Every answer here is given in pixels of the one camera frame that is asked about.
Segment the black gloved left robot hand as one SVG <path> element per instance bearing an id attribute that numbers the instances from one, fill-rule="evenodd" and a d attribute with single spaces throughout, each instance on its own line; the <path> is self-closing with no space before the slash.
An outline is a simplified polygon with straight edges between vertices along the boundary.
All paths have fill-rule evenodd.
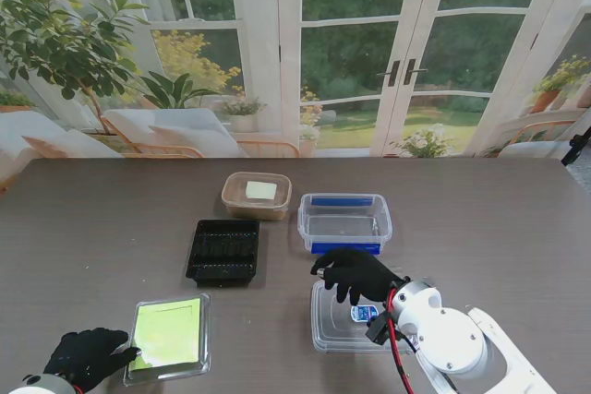
<path id="1" fill-rule="evenodd" d="M 59 341 L 43 372 L 60 376 L 77 393 L 88 393 L 107 377 L 136 360 L 140 348 L 127 345 L 128 334 L 108 328 L 68 332 Z"/>

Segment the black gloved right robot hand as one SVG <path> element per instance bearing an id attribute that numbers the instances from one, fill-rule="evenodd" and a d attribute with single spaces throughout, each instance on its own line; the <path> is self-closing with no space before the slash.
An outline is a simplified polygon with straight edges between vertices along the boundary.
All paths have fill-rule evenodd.
<path id="1" fill-rule="evenodd" d="M 357 305 L 361 297 L 383 303 L 392 289 L 406 284 L 367 251 L 348 248 L 333 249 L 318 258 L 310 274 L 321 277 L 327 291 L 336 287 L 340 304 L 349 298 L 350 305 Z"/>

